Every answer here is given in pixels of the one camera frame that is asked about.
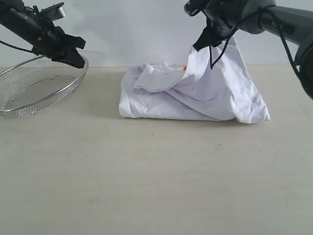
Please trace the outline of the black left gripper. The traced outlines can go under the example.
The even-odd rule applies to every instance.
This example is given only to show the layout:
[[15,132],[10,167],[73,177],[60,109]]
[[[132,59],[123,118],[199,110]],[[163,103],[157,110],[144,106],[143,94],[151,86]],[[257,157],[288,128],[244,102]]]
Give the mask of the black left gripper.
[[14,33],[33,46],[34,54],[45,55],[54,62],[82,69],[84,58],[77,48],[84,49],[86,41],[81,37],[65,34],[53,21],[40,14],[16,14]]

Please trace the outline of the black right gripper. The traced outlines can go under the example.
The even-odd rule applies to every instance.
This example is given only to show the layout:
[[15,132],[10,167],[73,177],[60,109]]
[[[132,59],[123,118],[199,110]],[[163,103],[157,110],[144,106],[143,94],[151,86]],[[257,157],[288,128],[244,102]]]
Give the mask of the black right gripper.
[[208,46],[218,46],[230,37],[232,30],[242,29],[244,24],[243,0],[205,0],[202,3],[203,13],[206,16],[206,27],[193,44],[196,51]]

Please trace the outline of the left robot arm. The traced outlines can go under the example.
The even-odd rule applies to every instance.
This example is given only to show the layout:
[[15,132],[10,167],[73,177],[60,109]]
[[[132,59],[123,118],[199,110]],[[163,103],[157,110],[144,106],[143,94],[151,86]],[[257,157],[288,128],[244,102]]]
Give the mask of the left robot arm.
[[55,26],[56,20],[65,17],[63,2],[40,10],[36,5],[26,6],[22,0],[0,2],[0,24],[32,45],[31,50],[16,47],[1,41],[11,48],[41,55],[54,62],[82,69],[85,60],[77,49],[83,49],[86,41],[81,37],[66,34]]

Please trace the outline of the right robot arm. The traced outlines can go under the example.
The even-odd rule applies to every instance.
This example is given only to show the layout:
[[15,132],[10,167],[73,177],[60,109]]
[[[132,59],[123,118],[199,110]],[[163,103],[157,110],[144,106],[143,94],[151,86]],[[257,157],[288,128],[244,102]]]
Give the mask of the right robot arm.
[[309,98],[313,96],[313,13],[278,6],[273,0],[190,0],[185,13],[203,13],[206,27],[194,43],[196,51],[228,45],[238,31],[278,36],[290,65]]

